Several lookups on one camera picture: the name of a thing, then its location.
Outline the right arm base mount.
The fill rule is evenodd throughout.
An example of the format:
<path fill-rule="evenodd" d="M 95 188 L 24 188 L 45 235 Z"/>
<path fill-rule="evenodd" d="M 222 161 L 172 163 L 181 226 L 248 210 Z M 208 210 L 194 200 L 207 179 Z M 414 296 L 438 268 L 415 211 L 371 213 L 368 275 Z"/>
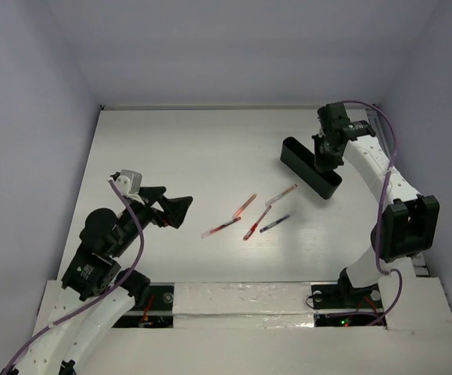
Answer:
<path fill-rule="evenodd" d="M 312 309 L 357 309 L 365 307 L 381 309 L 382 299 L 377 284 L 367 287 L 353 287 L 345 270 L 336 282 L 311 285 L 307 302 Z"/>

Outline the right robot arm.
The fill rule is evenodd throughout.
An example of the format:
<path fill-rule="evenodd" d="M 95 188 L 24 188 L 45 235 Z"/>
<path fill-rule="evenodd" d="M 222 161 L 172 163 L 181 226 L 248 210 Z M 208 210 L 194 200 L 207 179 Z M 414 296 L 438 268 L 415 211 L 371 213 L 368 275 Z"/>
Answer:
<path fill-rule="evenodd" d="M 352 121 L 344 104 L 324 105 L 317 117 L 320 130 L 313 137 L 316 171 L 331 172 L 349 162 L 378 203 L 369 249 L 345 268 L 346 281 L 335 288 L 337 300 L 353 306 L 364 297 L 364 288 L 395 271 L 395 261 L 431 248 L 439 202 L 404 179 L 394 166 L 395 154 L 384 152 L 368 122 Z"/>

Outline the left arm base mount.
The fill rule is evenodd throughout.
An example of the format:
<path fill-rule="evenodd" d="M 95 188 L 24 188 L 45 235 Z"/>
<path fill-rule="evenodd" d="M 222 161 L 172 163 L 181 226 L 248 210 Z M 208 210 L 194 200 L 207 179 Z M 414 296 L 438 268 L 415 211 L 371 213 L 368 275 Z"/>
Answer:
<path fill-rule="evenodd" d="M 174 284 L 151 284 L 145 302 L 123 315 L 118 323 L 123 328 L 172 328 L 173 307 Z"/>

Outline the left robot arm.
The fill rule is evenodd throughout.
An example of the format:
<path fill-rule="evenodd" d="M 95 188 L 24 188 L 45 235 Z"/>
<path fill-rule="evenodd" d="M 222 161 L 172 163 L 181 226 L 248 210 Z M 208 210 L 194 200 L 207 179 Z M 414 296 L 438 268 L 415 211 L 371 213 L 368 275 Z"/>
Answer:
<path fill-rule="evenodd" d="M 144 249 L 127 269 L 117 258 L 135 239 L 145 244 L 143 230 L 150 224 L 179 228 L 193 199 L 166 198 L 165 187 L 140 187 L 120 174 L 109 185 L 124 211 L 101 208 L 88 215 L 46 324 L 10 359 L 4 374 L 79 374 L 119 318 L 150 304 L 151 281 L 136 270 Z"/>

